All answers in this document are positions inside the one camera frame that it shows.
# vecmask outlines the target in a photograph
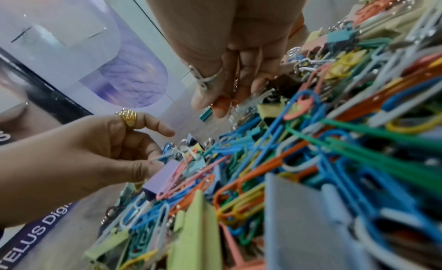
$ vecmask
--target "hand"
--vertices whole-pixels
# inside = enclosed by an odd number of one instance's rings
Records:
[[[147,0],[172,48],[203,77],[225,75],[197,88],[192,107],[220,95],[242,102],[279,68],[291,26],[306,0]],[[238,86],[234,92],[237,67]],[[227,110],[214,108],[216,117]]]
[[[138,114],[136,129],[172,137],[155,117]],[[152,138],[118,116],[89,116],[0,149],[0,227],[39,218],[103,187],[140,182],[163,164]]]

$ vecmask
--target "pile of paper clips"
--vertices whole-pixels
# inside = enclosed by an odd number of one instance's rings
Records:
[[[367,0],[167,145],[85,252],[96,269],[442,269],[442,0]]]

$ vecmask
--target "gold ring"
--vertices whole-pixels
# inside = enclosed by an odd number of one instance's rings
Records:
[[[115,114],[121,116],[129,128],[133,129],[135,127],[135,124],[137,123],[137,112],[123,108]]]

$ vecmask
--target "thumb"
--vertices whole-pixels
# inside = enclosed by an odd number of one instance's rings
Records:
[[[142,182],[151,178],[164,167],[158,160],[112,160],[110,175],[112,183]]]

